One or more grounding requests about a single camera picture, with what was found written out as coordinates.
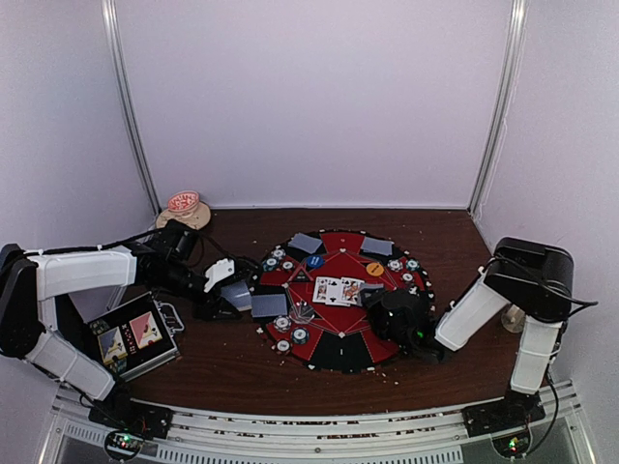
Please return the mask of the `blue playing card deck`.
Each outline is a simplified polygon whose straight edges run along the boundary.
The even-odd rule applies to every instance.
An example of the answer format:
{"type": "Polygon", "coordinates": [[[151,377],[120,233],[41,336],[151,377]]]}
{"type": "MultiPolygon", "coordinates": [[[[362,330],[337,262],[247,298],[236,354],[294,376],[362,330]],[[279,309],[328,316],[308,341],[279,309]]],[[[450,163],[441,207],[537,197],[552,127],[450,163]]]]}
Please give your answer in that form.
{"type": "Polygon", "coordinates": [[[238,281],[223,287],[221,295],[238,311],[252,310],[251,292],[244,281],[238,281]]]}

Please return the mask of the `dealt card sector three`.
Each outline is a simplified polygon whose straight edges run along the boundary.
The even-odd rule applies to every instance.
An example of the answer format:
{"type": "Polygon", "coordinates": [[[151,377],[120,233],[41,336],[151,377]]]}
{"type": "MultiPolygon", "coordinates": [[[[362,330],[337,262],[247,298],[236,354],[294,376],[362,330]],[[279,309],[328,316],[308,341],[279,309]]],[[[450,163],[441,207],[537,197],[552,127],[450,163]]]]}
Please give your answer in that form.
{"type": "Polygon", "coordinates": [[[269,318],[285,316],[288,313],[288,303],[285,294],[254,295],[251,298],[251,316],[253,318],[269,318]]]}

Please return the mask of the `single green fifty chip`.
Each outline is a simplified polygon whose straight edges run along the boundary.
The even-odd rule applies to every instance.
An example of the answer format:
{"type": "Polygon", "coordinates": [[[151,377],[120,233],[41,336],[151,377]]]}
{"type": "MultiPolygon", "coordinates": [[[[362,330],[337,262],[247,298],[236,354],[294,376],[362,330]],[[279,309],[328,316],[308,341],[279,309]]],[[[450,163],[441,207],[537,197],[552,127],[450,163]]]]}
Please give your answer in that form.
{"type": "Polygon", "coordinates": [[[420,263],[415,259],[409,259],[406,261],[406,269],[410,272],[417,271],[420,268],[420,263]]]}

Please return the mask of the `blue ten chips sector eight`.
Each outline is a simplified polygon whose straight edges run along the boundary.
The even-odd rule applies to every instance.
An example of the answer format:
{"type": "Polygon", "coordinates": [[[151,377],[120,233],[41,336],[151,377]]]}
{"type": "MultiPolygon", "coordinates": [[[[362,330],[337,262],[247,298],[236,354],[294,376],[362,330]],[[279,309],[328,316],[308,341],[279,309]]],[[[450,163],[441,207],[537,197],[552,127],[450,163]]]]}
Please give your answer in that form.
{"type": "Polygon", "coordinates": [[[393,272],[401,272],[403,263],[398,259],[392,259],[388,262],[388,268],[393,272]]]}

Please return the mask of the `orange big blind button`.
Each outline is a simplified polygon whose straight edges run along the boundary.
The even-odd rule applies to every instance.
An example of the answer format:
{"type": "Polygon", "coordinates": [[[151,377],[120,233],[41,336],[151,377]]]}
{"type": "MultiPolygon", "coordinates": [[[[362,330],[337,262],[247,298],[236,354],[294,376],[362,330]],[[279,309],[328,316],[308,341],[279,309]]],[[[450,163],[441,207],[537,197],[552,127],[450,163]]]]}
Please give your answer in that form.
{"type": "Polygon", "coordinates": [[[366,265],[366,271],[369,276],[382,276],[385,268],[379,262],[370,262],[366,265]]]}

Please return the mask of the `king of spades card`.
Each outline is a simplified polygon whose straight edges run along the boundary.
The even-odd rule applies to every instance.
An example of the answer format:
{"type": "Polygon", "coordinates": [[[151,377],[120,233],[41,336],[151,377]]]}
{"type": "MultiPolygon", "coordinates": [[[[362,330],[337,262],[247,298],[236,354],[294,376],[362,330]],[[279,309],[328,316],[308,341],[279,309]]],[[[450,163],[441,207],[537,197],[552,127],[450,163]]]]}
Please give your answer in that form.
{"type": "Polygon", "coordinates": [[[340,282],[339,302],[345,305],[359,306],[361,304],[360,294],[365,282],[352,277],[343,277],[340,282]]]}

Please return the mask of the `green fifty chips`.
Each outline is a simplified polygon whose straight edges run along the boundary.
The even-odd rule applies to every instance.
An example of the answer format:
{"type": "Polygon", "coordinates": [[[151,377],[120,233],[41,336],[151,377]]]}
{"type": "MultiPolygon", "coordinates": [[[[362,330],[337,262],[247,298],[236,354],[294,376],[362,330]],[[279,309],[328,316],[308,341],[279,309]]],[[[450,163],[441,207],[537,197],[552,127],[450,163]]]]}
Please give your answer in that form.
{"type": "Polygon", "coordinates": [[[278,267],[279,262],[279,259],[275,257],[269,257],[263,262],[263,270],[265,272],[271,272],[278,267]]]}
{"type": "Polygon", "coordinates": [[[295,328],[291,332],[291,340],[294,344],[303,345],[306,344],[310,339],[310,333],[306,328],[299,327],[295,328]]]}

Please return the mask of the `brown hundred chip sector two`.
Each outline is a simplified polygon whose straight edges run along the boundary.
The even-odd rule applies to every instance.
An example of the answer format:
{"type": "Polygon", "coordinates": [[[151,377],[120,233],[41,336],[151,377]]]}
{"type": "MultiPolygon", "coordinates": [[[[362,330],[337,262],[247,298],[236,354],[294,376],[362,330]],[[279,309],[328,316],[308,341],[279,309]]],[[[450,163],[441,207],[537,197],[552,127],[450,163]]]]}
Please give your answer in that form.
{"type": "Polygon", "coordinates": [[[291,349],[291,344],[288,340],[283,339],[283,340],[279,340],[276,344],[275,344],[275,349],[278,353],[280,354],[286,354],[290,351],[291,349]]]}

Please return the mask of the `dealt card sector seven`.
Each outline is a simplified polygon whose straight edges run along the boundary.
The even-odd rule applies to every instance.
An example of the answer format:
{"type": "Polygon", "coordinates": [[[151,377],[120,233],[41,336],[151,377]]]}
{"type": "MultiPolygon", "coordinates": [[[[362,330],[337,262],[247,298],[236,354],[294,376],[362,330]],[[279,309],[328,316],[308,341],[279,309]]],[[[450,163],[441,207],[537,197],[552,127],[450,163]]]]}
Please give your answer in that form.
{"type": "Polygon", "coordinates": [[[393,253],[393,242],[365,236],[361,245],[361,251],[379,254],[382,256],[389,256],[393,253]]]}

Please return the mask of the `clear acrylic dealer button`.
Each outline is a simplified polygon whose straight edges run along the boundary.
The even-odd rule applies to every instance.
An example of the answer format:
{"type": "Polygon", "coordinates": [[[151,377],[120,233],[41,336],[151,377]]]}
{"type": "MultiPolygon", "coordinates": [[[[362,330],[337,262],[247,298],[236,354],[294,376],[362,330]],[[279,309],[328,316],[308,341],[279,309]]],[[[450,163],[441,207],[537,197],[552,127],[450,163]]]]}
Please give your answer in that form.
{"type": "Polygon", "coordinates": [[[315,317],[315,310],[311,304],[300,301],[294,304],[289,311],[289,318],[299,325],[309,324],[315,317]]]}

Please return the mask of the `black triangle all-in marker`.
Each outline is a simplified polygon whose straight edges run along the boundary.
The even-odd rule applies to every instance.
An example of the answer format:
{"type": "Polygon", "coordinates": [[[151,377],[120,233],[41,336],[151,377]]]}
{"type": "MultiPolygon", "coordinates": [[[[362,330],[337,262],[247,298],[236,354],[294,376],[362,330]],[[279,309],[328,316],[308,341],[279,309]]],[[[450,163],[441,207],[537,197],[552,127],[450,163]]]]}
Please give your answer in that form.
{"type": "Polygon", "coordinates": [[[311,282],[312,278],[305,270],[299,270],[292,278],[292,282],[311,282]]]}

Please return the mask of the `blue small blind button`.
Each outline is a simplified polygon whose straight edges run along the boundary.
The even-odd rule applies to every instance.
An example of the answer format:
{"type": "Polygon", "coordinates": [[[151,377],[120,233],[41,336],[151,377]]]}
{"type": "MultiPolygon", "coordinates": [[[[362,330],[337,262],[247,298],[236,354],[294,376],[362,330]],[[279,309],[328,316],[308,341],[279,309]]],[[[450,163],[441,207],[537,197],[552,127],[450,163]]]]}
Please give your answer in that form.
{"type": "Polygon", "coordinates": [[[306,259],[306,266],[311,269],[317,269],[324,265],[324,258],[321,255],[311,255],[306,259]]]}

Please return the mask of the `dealt card sector five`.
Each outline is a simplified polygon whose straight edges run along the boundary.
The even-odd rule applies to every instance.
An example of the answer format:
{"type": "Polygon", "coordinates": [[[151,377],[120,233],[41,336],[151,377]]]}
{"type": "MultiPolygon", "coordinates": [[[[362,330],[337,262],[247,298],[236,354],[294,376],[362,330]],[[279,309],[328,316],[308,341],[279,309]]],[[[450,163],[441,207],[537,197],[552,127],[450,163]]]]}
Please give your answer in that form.
{"type": "Polygon", "coordinates": [[[319,238],[304,233],[296,233],[287,245],[305,253],[314,254],[322,247],[323,242],[319,238]]]}

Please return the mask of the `king of diamonds card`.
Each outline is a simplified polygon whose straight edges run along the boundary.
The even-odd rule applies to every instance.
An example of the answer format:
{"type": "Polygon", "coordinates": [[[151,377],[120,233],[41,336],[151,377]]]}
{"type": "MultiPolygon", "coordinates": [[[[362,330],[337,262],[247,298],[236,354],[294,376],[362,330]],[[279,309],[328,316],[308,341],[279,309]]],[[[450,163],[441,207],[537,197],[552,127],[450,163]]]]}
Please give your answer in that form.
{"type": "Polygon", "coordinates": [[[328,299],[329,285],[331,279],[325,276],[319,276],[314,283],[312,301],[314,303],[324,304],[328,299]]]}

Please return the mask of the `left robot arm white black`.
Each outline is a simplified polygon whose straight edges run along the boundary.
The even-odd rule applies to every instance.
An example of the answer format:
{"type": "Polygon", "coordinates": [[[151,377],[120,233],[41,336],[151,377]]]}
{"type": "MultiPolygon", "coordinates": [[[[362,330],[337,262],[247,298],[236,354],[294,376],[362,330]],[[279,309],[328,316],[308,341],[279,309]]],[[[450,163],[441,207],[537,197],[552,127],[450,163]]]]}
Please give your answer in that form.
{"type": "Polygon", "coordinates": [[[73,388],[91,418],[150,432],[156,417],[130,380],[173,360],[184,325],[161,295],[202,321],[238,319],[258,263],[223,252],[202,272],[188,264],[201,235],[179,221],[98,246],[1,251],[1,353],[73,388]]]}

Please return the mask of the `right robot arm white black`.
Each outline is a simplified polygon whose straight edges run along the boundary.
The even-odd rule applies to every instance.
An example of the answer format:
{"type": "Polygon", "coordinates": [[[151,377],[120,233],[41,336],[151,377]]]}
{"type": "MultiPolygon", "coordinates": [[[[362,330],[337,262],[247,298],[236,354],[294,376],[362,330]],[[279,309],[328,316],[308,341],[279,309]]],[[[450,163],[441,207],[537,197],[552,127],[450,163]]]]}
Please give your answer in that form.
{"type": "Polygon", "coordinates": [[[569,319],[590,307],[573,296],[574,270],[574,259],[561,247],[505,237],[440,318],[431,314],[429,295],[412,287],[386,290],[365,284],[360,296],[379,338],[429,363],[447,360],[495,315],[520,335],[504,397],[462,411],[468,435],[480,436],[545,417],[539,389],[549,364],[569,319]]]}

